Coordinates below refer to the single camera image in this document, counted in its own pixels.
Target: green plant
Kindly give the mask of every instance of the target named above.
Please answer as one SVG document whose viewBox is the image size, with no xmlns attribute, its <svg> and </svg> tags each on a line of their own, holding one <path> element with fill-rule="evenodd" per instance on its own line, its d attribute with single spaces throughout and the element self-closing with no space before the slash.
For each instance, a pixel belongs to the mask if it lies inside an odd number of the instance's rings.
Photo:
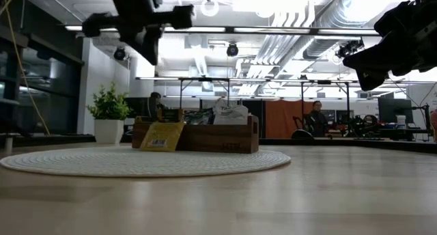
<svg viewBox="0 0 437 235">
<path fill-rule="evenodd" d="M 131 112 L 124 100 L 126 95 L 117 94 L 114 82 L 109 90 L 100 85 L 98 94 L 93 94 L 94 106 L 87 105 L 87 109 L 96 120 L 125 120 Z"/>
</svg>

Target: man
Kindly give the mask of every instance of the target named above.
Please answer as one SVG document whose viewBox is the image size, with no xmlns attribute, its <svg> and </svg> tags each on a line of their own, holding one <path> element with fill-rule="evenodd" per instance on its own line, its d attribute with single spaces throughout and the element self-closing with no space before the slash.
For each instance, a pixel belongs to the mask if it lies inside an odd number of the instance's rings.
<svg viewBox="0 0 437 235">
<path fill-rule="evenodd" d="M 156 109 L 166 109 L 166 107 L 161 104 L 161 94 L 159 94 L 158 92 L 152 92 L 150 94 L 150 98 L 156 99 Z"/>
<path fill-rule="evenodd" d="M 313 137 L 325 137 L 326 129 L 328 128 L 328 121 L 322 110 L 322 102 L 313 102 L 313 111 L 307 116 L 306 124 L 309 126 L 309 132 Z"/>
</svg>

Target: table surface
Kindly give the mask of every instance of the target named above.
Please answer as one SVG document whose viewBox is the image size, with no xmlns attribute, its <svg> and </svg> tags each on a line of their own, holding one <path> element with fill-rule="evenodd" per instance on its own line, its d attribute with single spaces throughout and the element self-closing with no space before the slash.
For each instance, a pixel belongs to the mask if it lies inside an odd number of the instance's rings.
<svg viewBox="0 0 437 235">
<path fill-rule="evenodd" d="M 436 233 L 434 155 L 357 147 L 262 149 L 283 152 L 292 163 L 250 174 L 140 179 L 48 176 L 0 167 L 1 233 Z"/>
</svg>

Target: potted plant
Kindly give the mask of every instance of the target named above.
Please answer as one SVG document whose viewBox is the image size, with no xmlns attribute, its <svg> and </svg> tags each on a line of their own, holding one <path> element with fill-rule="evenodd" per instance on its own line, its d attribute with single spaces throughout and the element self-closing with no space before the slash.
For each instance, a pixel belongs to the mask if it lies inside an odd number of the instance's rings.
<svg viewBox="0 0 437 235">
<path fill-rule="evenodd" d="M 97 143 L 120 143 L 124 120 L 130 113 L 130 108 L 124 100 L 126 95 L 117 94 L 114 82 L 109 90 L 101 85 L 98 94 L 93 94 L 94 106 L 87 105 L 87 109 L 94 117 L 94 136 Z"/>
</svg>

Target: yellow package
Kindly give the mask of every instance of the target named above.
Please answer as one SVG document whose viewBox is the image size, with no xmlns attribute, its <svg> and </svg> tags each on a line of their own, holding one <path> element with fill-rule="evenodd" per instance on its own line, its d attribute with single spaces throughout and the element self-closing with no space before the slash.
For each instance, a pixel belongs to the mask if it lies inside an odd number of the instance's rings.
<svg viewBox="0 0 437 235">
<path fill-rule="evenodd" d="M 176 150 L 184 122 L 154 122 L 141 143 L 143 151 L 173 152 Z"/>
</svg>

